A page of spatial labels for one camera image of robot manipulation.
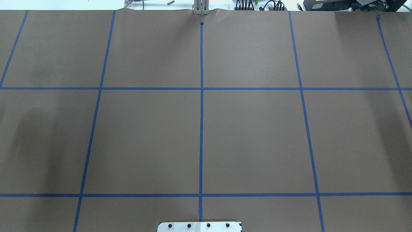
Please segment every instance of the blue tape line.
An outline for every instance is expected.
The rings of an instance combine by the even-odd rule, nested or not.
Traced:
[[[304,87],[303,90],[398,90],[397,88],[316,88]]]
[[[319,196],[412,196],[412,192],[331,192]]]
[[[106,71],[107,58],[108,58],[108,55],[109,55],[110,41],[111,41],[112,33],[113,33],[113,24],[115,23],[115,16],[116,16],[116,11],[114,10],[113,15],[112,15],[112,23],[110,24],[109,38],[107,40],[106,54],[105,54],[104,63],[103,63],[102,75],[101,75],[101,78],[100,78],[100,87],[99,87],[99,92],[97,94],[96,107],[94,109],[93,124],[91,126],[89,146],[87,148],[86,162],[84,164],[82,185],[80,187],[80,197],[79,197],[79,201],[77,203],[77,211],[76,211],[75,223],[74,223],[74,226],[73,226],[73,232],[76,232],[77,223],[79,221],[80,207],[82,205],[82,195],[83,195],[83,191],[84,191],[84,184],[86,182],[87,168],[89,166],[91,145],[92,145],[92,142],[93,142],[94,129],[95,129],[95,126],[96,126],[97,112],[98,112],[99,104],[100,104],[100,97],[101,97],[101,93],[102,93],[104,74],[105,74],[105,71]]]
[[[317,196],[316,193],[204,193],[204,197],[279,197],[279,196]]]
[[[412,120],[411,120],[411,117],[409,115],[409,111],[408,111],[408,107],[406,106],[405,99],[403,97],[402,89],[400,88],[398,77],[396,76],[395,68],[393,67],[391,56],[389,55],[389,51],[388,51],[388,48],[386,46],[386,42],[385,42],[384,34],[382,32],[382,27],[381,27],[381,22],[380,22],[380,17],[379,16],[376,17],[376,21],[378,22],[379,33],[381,34],[382,43],[384,45],[386,56],[388,57],[388,61],[389,61],[389,64],[391,66],[392,74],[393,74],[393,77],[395,78],[396,86],[398,87],[399,95],[400,95],[400,98],[401,98],[402,103],[403,103],[403,108],[405,109],[406,116],[408,117],[409,126],[412,128]]]
[[[160,193],[160,194],[83,194],[83,197],[199,197],[197,193]]]
[[[0,197],[199,197],[198,193],[160,194],[44,194],[2,193]],[[202,197],[300,197],[300,196],[412,196],[412,192],[331,192],[331,193],[203,193]]]
[[[4,78],[6,78],[7,69],[9,69],[10,62],[12,61],[14,49],[16,49],[17,42],[19,41],[21,31],[23,30],[23,26],[27,18],[27,14],[28,14],[28,10],[26,10],[26,13],[24,14],[24,18],[23,18],[23,21],[21,22],[20,29],[19,29],[19,32],[17,33],[16,40],[14,41],[12,51],[10,52],[10,56],[9,56],[9,59],[7,60],[6,67],[4,68],[3,76],[1,77],[1,80],[0,80],[0,87],[3,85]]]
[[[197,87],[103,87],[103,90],[201,90]]]
[[[80,194],[0,193],[0,197],[79,197]]]
[[[99,90],[99,87],[0,87],[0,90]],[[102,90],[300,90],[295,87],[102,87]],[[303,90],[373,90],[392,91],[398,88],[329,88],[303,87]]]
[[[199,221],[203,218],[203,106],[204,106],[204,83],[203,83],[203,21],[200,21],[200,136],[199,136]]]
[[[299,90],[299,88],[282,88],[282,87],[274,87],[274,88],[260,88],[260,87],[206,87],[203,88],[204,90]]]
[[[98,90],[99,87],[0,87],[0,90]]]
[[[317,178],[317,174],[316,174],[315,159],[314,159],[314,156],[313,156],[312,141],[311,141],[311,137],[310,137],[309,123],[308,123],[308,118],[307,118],[307,113],[306,113],[305,98],[304,98],[304,95],[303,95],[302,79],[301,79],[301,76],[300,76],[299,62],[298,62],[298,59],[297,59],[295,35],[293,33],[292,15],[290,14],[290,11],[288,13],[289,13],[290,33],[291,33],[291,36],[292,36],[292,43],[293,43],[293,52],[295,54],[297,78],[299,80],[300,98],[302,100],[303,116],[304,116],[304,119],[305,119],[305,126],[306,126],[306,135],[307,135],[307,138],[308,138],[309,153],[310,153],[310,159],[311,159],[311,163],[312,163],[313,180],[314,180],[314,183],[315,183],[316,194],[319,194],[318,178]],[[321,223],[321,230],[322,230],[322,232],[325,232],[325,226],[324,226],[324,223],[323,223],[321,198],[319,196],[317,196],[316,199],[317,199],[317,202],[318,202],[318,211],[319,211],[319,220],[320,220],[320,223]]]

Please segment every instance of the cable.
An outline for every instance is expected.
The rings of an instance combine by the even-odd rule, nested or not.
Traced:
[[[303,11],[303,9],[302,9],[302,7],[300,6],[300,4],[298,3],[298,4],[296,4],[296,7],[300,10],[300,11]]]
[[[252,6],[253,10],[255,10],[255,7],[253,6],[252,0],[249,0],[248,10],[250,9],[250,6]]]
[[[412,12],[412,9],[409,8],[407,5],[402,5],[403,7],[405,7],[406,9],[408,9],[410,12]]]
[[[145,9],[145,1],[144,0],[133,0],[134,2],[142,2],[143,3],[143,8],[142,10]]]
[[[273,0],[269,0],[269,1],[267,1],[267,3],[265,4],[265,6],[264,6],[264,7],[259,7],[259,10],[265,10],[265,7],[267,6],[267,4],[268,4],[269,2],[273,2],[273,7],[275,7],[276,2],[275,2],[275,1],[273,1]]]
[[[264,7],[259,7],[259,10],[265,10],[267,4],[269,2],[273,2],[273,10],[285,10],[285,4],[283,2],[281,2],[281,0],[279,1],[275,1],[275,0],[269,0],[266,2]]]

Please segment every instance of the grid square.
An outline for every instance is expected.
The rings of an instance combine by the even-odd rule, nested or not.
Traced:
[[[204,220],[242,222],[243,231],[320,231],[316,197],[205,197]]]
[[[213,13],[204,19],[205,87],[299,86],[286,11]]]
[[[111,11],[30,11],[3,86],[98,87],[111,21]]]
[[[305,91],[320,192],[411,192],[412,131],[398,91]]]
[[[96,90],[0,91],[0,192],[79,193]]]
[[[204,94],[204,193],[315,192],[299,91]]]
[[[0,231],[73,231],[78,198],[0,197]]]
[[[303,87],[395,88],[378,14],[292,12]]]
[[[86,193],[198,193],[200,91],[104,90]]]
[[[198,221],[198,198],[83,198],[77,231],[157,231],[160,222]]]
[[[3,10],[0,14],[0,75],[6,68],[14,42],[24,18],[24,11]]]
[[[191,10],[117,11],[104,86],[200,87],[198,17]]]
[[[383,14],[380,19],[385,43],[395,68],[399,84],[412,87],[412,15],[409,13]]]
[[[322,197],[325,231],[408,232],[412,196]]]

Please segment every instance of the grid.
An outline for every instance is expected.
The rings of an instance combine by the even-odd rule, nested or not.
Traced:
[[[103,70],[101,73],[101,79],[100,79],[100,85],[99,87],[3,87],[3,82],[6,78],[7,70],[12,62],[12,57],[14,50],[16,48],[16,45],[18,43],[20,34],[23,30],[24,23],[26,21],[28,15],[28,11],[26,11],[23,21],[21,23],[20,29],[18,31],[16,40],[14,42],[13,48],[11,50],[10,56],[8,58],[5,70],[3,72],[2,79],[0,81],[0,90],[98,90],[98,95],[97,95],[97,101],[96,101],[96,106],[94,110],[94,117],[93,117],[93,123],[91,126],[91,132],[90,132],[90,139],[89,139],[89,145],[87,149],[87,155],[86,155],[86,162],[84,164],[84,172],[83,172],[83,177],[82,177],[82,183],[81,183],[81,188],[80,192],[78,194],[0,194],[0,197],[73,197],[73,198],[78,198],[78,204],[77,204],[77,211],[76,211],[76,217],[74,221],[74,226],[73,226],[73,231],[77,230],[77,224],[79,220],[79,216],[81,213],[81,205],[82,205],[82,199],[83,197],[194,197],[199,199],[199,220],[203,220],[203,212],[202,212],[202,204],[203,204],[203,198],[204,197],[305,197],[305,196],[312,196],[316,197],[317,199],[317,205],[318,205],[318,213],[319,213],[319,220],[320,220],[320,225],[321,225],[321,230],[322,232],[325,231],[324,227],[324,222],[323,222],[323,213],[322,213],[322,206],[321,206],[321,196],[412,196],[412,192],[336,192],[336,193],[330,193],[330,192],[325,192],[322,193],[319,191],[318,187],[318,179],[317,179],[317,174],[316,174],[316,166],[315,166],[315,158],[314,158],[314,152],[312,149],[312,142],[311,142],[311,133],[310,133],[310,122],[308,120],[307,116],[307,108],[305,104],[305,97],[304,97],[304,91],[305,90],[378,90],[378,91],[387,91],[387,90],[397,90],[399,92],[400,98],[402,100],[402,104],[405,108],[405,113],[406,117],[409,121],[410,126],[412,127],[412,120],[407,108],[407,104],[405,102],[405,98],[403,96],[402,91],[407,91],[407,90],[412,90],[412,88],[401,88],[395,68],[393,66],[388,48],[385,43],[384,35],[382,32],[382,27],[380,23],[380,17],[377,17],[377,27],[379,29],[380,36],[382,38],[382,44],[385,50],[385,53],[387,55],[387,59],[389,61],[391,71],[393,73],[393,77],[396,82],[396,88],[306,88],[302,86],[302,80],[301,80],[301,75],[300,75],[300,68],[299,68],[299,62],[298,62],[298,52],[296,48],[296,43],[295,43],[295,36],[294,36],[294,30],[293,30],[293,22],[292,22],[292,16],[291,13],[288,13],[289,16],[289,23],[290,23],[290,32],[291,32],[291,37],[292,37],[292,44],[293,44],[293,50],[294,50],[294,56],[295,56],[295,64],[296,64],[296,71],[297,71],[297,77],[298,77],[298,82],[299,82],[299,87],[298,88],[211,88],[211,87],[204,87],[204,69],[203,69],[203,28],[205,26],[203,21],[200,21],[200,80],[201,80],[201,87],[200,88],[174,88],[174,87],[104,87],[103,86],[103,81],[105,77],[105,69],[106,69],[106,63],[109,55],[109,50],[110,50],[110,41],[112,37],[112,32],[113,32],[113,25],[115,22],[115,15],[116,11],[113,11],[112,14],[112,21],[110,25],[110,32],[108,35],[108,41],[107,41],[107,47],[106,47],[106,52],[105,52],[105,58],[104,58],[104,64],[103,64]],[[88,164],[89,164],[89,159],[90,159],[90,153],[92,149],[92,143],[93,143],[93,137],[94,137],[94,131],[95,131],[95,126],[96,126],[96,119],[98,115],[98,109],[99,109],[99,104],[100,104],[100,98],[101,98],[101,93],[103,90],[197,90],[200,92],[200,135],[199,135],[199,193],[198,194],[86,194],[84,193],[84,185],[87,177],[87,169],[88,169]],[[308,146],[309,146],[309,153],[310,153],[310,160],[311,160],[311,168],[312,168],[312,174],[313,174],[313,180],[314,180],[314,187],[315,187],[315,193],[203,193],[203,131],[204,131],[204,92],[208,90],[292,90],[292,91],[299,91],[300,93],[300,98],[302,101],[302,111],[303,111],[303,116],[304,116],[304,123],[305,123],[305,128],[306,128],[306,134],[307,134],[307,141],[308,141]]]

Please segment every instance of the metal clamp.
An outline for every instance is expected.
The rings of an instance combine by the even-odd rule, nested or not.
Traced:
[[[209,0],[194,0],[194,14],[209,14]]]
[[[242,232],[241,222],[160,223],[157,232]]]

